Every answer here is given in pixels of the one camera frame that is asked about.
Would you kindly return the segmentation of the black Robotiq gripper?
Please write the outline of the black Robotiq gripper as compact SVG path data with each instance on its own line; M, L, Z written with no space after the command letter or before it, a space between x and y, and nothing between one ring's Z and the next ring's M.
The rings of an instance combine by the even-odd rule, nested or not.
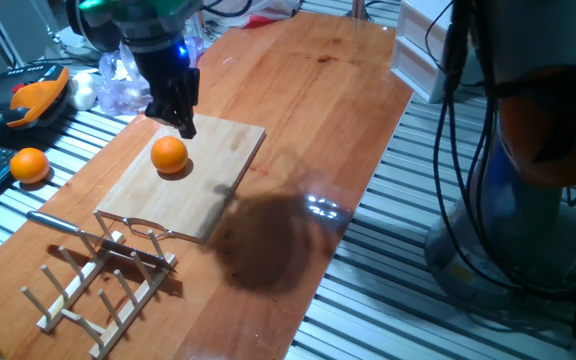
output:
M192 139L196 133L194 107L198 103L200 70L189 68L190 57L184 42L173 42L165 48L134 52L134 60L142 77L148 82L151 99L145 116L164 125L181 125L180 135ZM169 93L169 83L178 85L178 95ZM179 105L180 117L170 105Z

